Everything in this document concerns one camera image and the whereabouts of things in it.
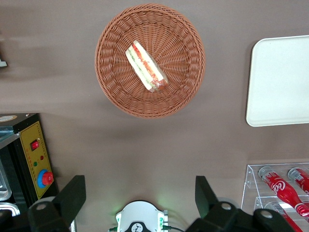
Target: cable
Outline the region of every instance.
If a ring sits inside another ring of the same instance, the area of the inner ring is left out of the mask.
[[[118,228],[118,227],[110,228],[110,229],[108,230],[108,232],[117,231],[117,228]]]
[[[176,230],[176,231],[180,231],[180,232],[184,232],[182,229],[176,228],[176,227],[172,227],[172,226],[164,226],[162,227],[162,230]]]

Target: round woven basket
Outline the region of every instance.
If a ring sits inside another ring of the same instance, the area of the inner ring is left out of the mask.
[[[166,74],[169,86],[151,93],[135,74],[125,51],[137,40]],[[109,100],[143,118],[169,116],[188,104],[203,80],[205,52],[201,38],[179,12],[158,4],[127,8],[104,29],[95,68]]]

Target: red emergency button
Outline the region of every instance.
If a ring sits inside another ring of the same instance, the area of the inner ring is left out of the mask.
[[[31,150],[34,151],[35,149],[37,149],[39,147],[39,142],[38,140],[34,140],[31,144],[30,144]]]
[[[42,184],[51,185],[54,180],[54,175],[52,172],[45,172],[42,177]]]

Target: sandwich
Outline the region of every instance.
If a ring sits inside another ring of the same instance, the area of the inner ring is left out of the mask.
[[[128,48],[126,57],[146,89],[154,92],[168,86],[166,75],[138,41],[135,40]]]

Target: red soda bottle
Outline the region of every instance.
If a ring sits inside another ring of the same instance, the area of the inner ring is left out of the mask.
[[[309,174],[301,168],[292,168],[288,172],[288,177],[309,195]]]
[[[271,209],[278,212],[296,232],[303,232],[299,226],[287,215],[286,211],[280,206],[278,202],[270,202],[265,206],[265,209]]]
[[[301,202],[295,189],[273,171],[271,167],[265,166],[261,168],[258,175],[280,200],[293,207],[300,216],[309,216],[309,208]]]

